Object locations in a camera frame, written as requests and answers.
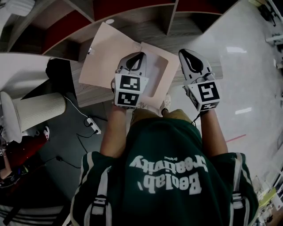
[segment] red shelf panel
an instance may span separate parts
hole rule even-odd
[[[176,12],[203,12],[221,14],[221,12],[214,5],[212,5],[209,0],[179,0]]]
[[[45,53],[61,40],[64,40],[75,31],[89,25],[90,23],[91,22],[78,11],[74,10],[70,12],[45,31],[42,43],[42,53]]]
[[[151,7],[155,5],[174,4],[172,0],[94,0],[93,10],[95,21],[125,12],[131,9]]]

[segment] power strip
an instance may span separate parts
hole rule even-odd
[[[88,118],[87,122],[90,124],[91,128],[95,131],[97,131],[96,134],[101,134],[101,130],[99,129],[99,127],[97,126],[97,124],[94,122],[94,120],[92,118]]]

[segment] sneaker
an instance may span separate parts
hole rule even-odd
[[[162,110],[165,108],[169,111],[171,106],[171,96],[169,94],[166,94],[164,101],[161,104],[161,107],[159,109],[159,114],[161,115]]]
[[[147,104],[143,103],[143,102],[139,102],[137,108],[141,108],[141,109],[145,109],[147,107]]]
[[[50,134],[50,130],[49,130],[49,127],[48,127],[48,126],[46,126],[46,127],[44,128],[43,133],[44,133],[44,135],[45,135],[45,137],[46,137],[46,140],[48,140],[48,139],[49,139],[49,134]]]

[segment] box flap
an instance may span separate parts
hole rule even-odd
[[[80,83],[110,88],[120,60],[141,51],[140,44],[112,26],[102,23],[91,44],[80,74]]]

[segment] backpack strap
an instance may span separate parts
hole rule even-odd
[[[249,222],[249,200],[239,192],[243,159],[240,153],[236,153],[236,155],[229,226],[247,226]]]
[[[108,167],[101,174],[97,195],[84,215],[84,226],[112,225],[112,208],[107,198]]]

